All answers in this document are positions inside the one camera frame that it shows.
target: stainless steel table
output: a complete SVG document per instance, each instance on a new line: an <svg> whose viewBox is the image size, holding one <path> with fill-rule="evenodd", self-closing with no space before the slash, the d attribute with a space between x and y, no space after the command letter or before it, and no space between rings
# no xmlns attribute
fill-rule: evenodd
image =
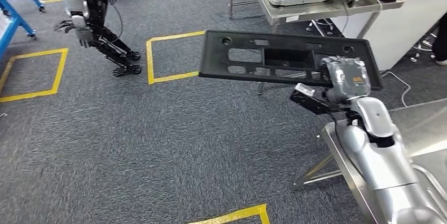
<svg viewBox="0 0 447 224"><path fill-rule="evenodd" d="M338 16L346 16L346 10L343 3L337 0L328 0L322 3L302 4L276 7L268 0L256 0L234 3L230 0L229 15L232 16L232 7L243 4L250 4L259 2L264 14L267 17L270 25L280 25L285 23L317 20L321 18L330 18ZM398 0L392 3L383 3L383 9L395 9L402 6L405 0ZM380 5L376 0L359 0L354 3L354 6L347 9L348 15L358 13L377 12L380 10Z"/></svg>
<svg viewBox="0 0 447 224"><path fill-rule="evenodd" d="M427 198L447 219L447 99L391 110L390 114L401 131L406 153L412 159ZM334 123L329 123L322 134L333 132L333 128ZM300 177L303 184L343 175L367 222L386 223L373 192L346 156L337 137L330 133L323 138L330 154ZM340 170L312 177L332 159Z"/></svg>

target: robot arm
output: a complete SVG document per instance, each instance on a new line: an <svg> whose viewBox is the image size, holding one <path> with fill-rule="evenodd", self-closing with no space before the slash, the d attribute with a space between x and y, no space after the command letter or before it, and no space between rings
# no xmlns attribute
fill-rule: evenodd
<svg viewBox="0 0 447 224"><path fill-rule="evenodd" d="M323 64L326 76L333 83L333 87L325 92L327 101L324 102L340 105L339 111L345 111L347 115L347 125L335 124L336 136L368 187L374 191L388 223L447 223L422 191L405 154L400 132L387 108L382 101L368 96L370 86L363 62L328 57L323 59ZM305 97L309 93L313 93L311 88L300 85L290 99L313 112L336 110L336 106L327 110L321 104L309 105L306 100L311 97Z"/></svg>
<svg viewBox="0 0 447 224"><path fill-rule="evenodd" d="M74 28L76 36L80 43L85 47L93 41L93 34L91 29L87 26L86 20L90 16L89 8L86 0L64 0L65 11L71 18L70 21L62 22L61 27L71 26L67 31Z"/></svg>

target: person's leg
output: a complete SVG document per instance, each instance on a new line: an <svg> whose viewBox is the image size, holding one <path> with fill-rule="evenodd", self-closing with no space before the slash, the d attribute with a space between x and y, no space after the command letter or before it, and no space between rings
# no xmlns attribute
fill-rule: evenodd
<svg viewBox="0 0 447 224"><path fill-rule="evenodd" d="M447 65L447 14L439 20L438 37L433 43L433 53L439 65Z"/></svg>

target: black plastic panel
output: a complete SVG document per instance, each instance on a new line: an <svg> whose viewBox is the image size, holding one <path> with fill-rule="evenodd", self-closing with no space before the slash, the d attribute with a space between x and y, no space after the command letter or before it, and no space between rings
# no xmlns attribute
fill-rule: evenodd
<svg viewBox="0 0 447 224"><path fill-rule="evenodd" d="M274 53L270 53L266 58L263 57L262 62L251 62L250 60L234 61L228 57L231 48L250 50L253 52L253 56L259 56L255 51L264 53L264 50L269 51L271 48L278 49L274 52L279 50L296 50L297 56L305 56L305 58L290 62L284 61L281 64L278 61L286 60L287 56L275 61L271 56ZM304 83L311 86L332 87L330 81L318 77L318 72L320 72L319 65L314 65L315 68L309 69L309 65L313 65L312 58L309 58L309 55L312 54L315 60L331 55L360 58L366 64L372 90L381 90L383 88L369 42L351 38L206 31L199 76L270 83ZM231 70L233 72L231 73L229 68L236 68L237 70ZM259 74L259 69L265 69L267 75L264 73ZM294 72L302 73L302 75L299 77L285 77L277 74L280 70L287 70L287 72L290 71L292 74Z"/></svg>

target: humanoid robot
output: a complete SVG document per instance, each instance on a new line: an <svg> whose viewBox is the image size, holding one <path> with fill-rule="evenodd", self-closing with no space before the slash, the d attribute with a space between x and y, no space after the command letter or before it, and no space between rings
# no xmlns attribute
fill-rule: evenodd
<svg viewBox="0 0 447 224"><path fill-rule="evenodd" d="M65 29L67 33L75 29L82 46L96 47L106 59L118 65L113 71L114 76L141 73L141 67L129 61L138 60L139 52L131 50L120 37L104 26L108 5L110 3L115 7L115 0L64 0L64 3L71 19L60 22L57 30Z"/></svg>

